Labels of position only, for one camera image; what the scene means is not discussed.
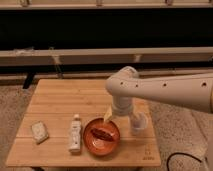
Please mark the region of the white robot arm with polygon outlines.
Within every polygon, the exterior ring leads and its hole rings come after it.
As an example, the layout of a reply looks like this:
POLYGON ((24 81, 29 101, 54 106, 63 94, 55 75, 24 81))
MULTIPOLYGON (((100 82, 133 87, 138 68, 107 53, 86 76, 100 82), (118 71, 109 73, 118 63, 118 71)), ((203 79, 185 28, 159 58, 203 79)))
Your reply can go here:
POLYGON ((126 66, 106 80, 105 88, 112 96, 112 113, 132 120, 139 118, 134 98, 213 113, 213 73, 140 78, 135 68, 126 66))

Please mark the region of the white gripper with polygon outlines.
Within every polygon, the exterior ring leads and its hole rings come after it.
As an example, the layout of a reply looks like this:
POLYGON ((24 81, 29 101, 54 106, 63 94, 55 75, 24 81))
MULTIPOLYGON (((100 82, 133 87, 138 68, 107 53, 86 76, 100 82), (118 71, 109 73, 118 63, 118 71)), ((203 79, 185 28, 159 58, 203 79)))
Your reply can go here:
POLYGON ((127 106, 127 107, 119 107, 116 106, 115 104, 112 104, 111 107, 107 109, 107 111, 104 114, 104 121, 108 122, 111 120, 113 115, 117 116, 127 116, 133 112, 133 106, 127 106))

